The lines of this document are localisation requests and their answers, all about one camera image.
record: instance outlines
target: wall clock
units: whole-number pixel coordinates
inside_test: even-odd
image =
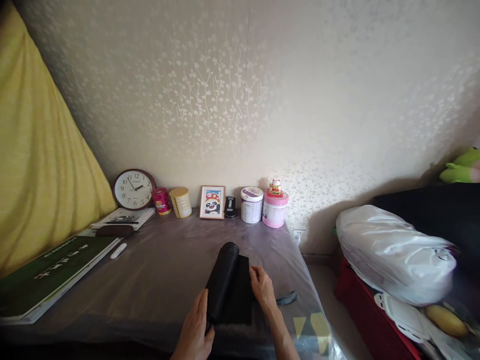
[[[140,210],[152,203],[152,190],[157,184],[145,170],[128,169],[120,173],[113,184],[113,196],[122,208]]]

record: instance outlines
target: white pen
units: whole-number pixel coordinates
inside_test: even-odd
[[[124,242],[123,244],[121,244],[119,247],[116,248],[116,250],[113,252],[112,255],[110,255],[110,259],[116,259],[119,257],[119,255],[122,253],[123,250],[125,250],[125,248],[127,247],[127,243]]]

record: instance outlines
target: green plush toy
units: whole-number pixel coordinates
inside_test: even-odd
[[[444,183],[480,183],[480,149],[471,147],[446,167],[440,174]]]

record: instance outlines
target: red basket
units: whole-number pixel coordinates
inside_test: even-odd
[[[335,297],[347,308],[374,359],[423,359],[423,354],[397,329],[385,311],[374,300],[374,294],[355,274],[344,258]]]

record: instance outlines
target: wall socket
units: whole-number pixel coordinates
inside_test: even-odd
[[[305,229],[293,229],[293,236],[295,237],[297,244],[300,244],[302,240],[305,240],[305,239],[302,239],[302,236],[305,233],[305,231],[306,231]]]

